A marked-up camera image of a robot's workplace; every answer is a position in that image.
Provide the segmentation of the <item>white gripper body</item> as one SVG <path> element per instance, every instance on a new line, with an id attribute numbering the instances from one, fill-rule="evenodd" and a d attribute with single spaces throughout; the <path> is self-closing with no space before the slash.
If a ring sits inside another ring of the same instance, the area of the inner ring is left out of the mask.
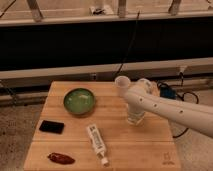
<path id="1" fill-rule="evenodd" d="M 139 125 L 144 118 L 145 111 L 142 109 L 136 109 L 129 104 L 127 107 L 127 122 L 131 125 Z"/>

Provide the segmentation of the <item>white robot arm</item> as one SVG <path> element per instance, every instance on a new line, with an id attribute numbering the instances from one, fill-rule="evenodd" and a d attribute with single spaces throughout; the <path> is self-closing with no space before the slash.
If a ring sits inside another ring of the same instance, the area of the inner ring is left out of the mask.
<path id="1" fill-rule="evenodd" d="M 152 83 L 140 79 L 128 88 L 124 99 L 134 109 L 155 113 L 213 138 L 213 107 L 155 96 L 152 91 Z"/>

